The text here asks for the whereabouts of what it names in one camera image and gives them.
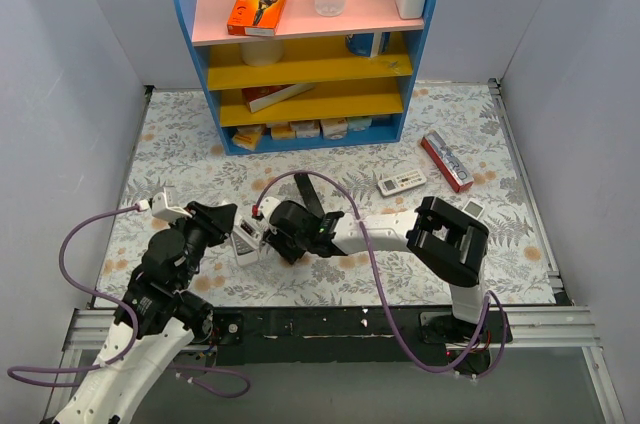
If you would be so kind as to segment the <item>small white remote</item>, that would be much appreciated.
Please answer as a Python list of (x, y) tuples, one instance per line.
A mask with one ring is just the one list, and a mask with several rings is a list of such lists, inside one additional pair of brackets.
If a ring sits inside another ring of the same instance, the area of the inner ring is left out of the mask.
[(259, 242), (261, 238), (261, 231), (242, 217), (235, 220), (234, 232), (245, 242)]

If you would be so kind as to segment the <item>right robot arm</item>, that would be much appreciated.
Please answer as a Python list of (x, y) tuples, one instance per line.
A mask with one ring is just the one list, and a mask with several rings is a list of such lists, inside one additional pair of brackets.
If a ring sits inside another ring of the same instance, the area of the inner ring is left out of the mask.
[(306, 253), (322, 258), (368, 249), (411, 253), (449, 285), (452, 327), (460, 339), (475, 341), (489, 328), (483, 311), (489, 230), (440, 198), (426, 197), (414, 211), (359, 219), (342, 211), (317, 217), (294, 201), (268, 197), (254, 217), (268, 226), (263, 241), (290, 264)]

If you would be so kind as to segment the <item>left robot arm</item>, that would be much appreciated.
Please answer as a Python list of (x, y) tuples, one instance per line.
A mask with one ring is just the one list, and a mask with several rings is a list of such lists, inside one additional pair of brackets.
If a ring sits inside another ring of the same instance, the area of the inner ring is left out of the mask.
[(223, 244), (237, 207), (173, 204), (165, 192), (138, 202), (167, 222), (149, 240), (91, 368), (53, 423), (128, 423), (173, 358), (214, 331), (211, 304), (189, 291), (207, 249)]

